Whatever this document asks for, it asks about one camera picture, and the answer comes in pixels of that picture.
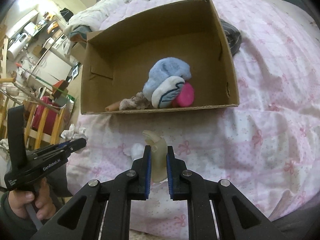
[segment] dark green sleeve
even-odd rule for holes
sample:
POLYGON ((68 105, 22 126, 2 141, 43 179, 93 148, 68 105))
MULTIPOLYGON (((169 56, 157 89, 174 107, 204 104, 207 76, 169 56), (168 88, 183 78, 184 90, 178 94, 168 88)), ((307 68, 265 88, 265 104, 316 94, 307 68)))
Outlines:
POLYGON ((8 192, 1 197, 0 220, 14 240, 29 240, 36 233, 36 227, 30 219, 19 218, 13 213, 8 201, 8 192))

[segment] silver bolt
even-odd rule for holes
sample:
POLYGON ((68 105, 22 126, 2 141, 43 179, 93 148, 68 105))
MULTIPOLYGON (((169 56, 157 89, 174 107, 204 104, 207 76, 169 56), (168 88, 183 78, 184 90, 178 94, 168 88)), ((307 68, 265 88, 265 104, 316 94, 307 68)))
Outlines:
POLYGON ((136 171, 128 170, 125 174, 127 174, 127 176, 129 176, 129 177, 133 177, 134 175, 136 175, 136 171))
POLYGON ((190 170, 184 170, 184 171, 182 172, 182 175, 183 175, 183 176, 186 176, 186 177, 189 177, 189 176, 192 175, 192 171, 190 171, 190 170))
POLYGON ((222 179, 222 180, 220 181, 220 184, 221 184, 222 186, 224 186, 224 187, 228 187, 228 186, 230 186, 230 181, 227 180, 227 179, 222 179))
POLYGON ((98 181, 96 179, 91 179, 89 180, 88 184, 90 187, 95 187, 98 185, 98 181))

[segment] pink ball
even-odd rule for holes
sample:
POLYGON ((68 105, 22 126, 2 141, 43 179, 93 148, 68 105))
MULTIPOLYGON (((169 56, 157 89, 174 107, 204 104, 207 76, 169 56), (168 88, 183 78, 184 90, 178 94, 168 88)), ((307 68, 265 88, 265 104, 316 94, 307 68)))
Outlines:
POLYGON ((186 82, 182 87, 181 93, 172 101, 173 107, 188 107, 195 100, 195 90, 186 82))

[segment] finger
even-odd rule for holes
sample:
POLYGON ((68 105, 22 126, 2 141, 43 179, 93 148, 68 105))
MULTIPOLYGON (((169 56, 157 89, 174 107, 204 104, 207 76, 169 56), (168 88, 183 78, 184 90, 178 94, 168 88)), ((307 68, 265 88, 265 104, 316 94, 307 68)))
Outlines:
POLYGON ((28 213, 24 205, 31 203, 34 198, 35 196, 30 191, 13 190, 9 192, 8 202, 13 213, 25 219, 28 217, 28 213))
POLYGON ((37 218, 39 220, 49 219, 55 214, 55 212, 56 207, 52 203, 48 203, 37 212, 37 218))
POLYGON ((40 209, 49 202, 52 202, 50 198, 50 188, 49 185, 46 183, 46 180, 43 179, 41 180, 41 187, 39 189, 39 195, 36 199, 35 204, 36 207, 40 209))

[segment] open cardboard box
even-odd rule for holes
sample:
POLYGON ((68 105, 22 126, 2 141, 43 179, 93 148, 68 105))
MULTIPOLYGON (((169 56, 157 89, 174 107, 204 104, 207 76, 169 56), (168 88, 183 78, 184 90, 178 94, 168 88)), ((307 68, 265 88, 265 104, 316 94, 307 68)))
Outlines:
POLYGON ((82 74, 81 113, 141 92, 151 67, 165 57, 190 65, 192 107, 125 110, 150 113, 238 106, 231 52, 211 0, 184 0, 128 17, 89 35, 82 74))

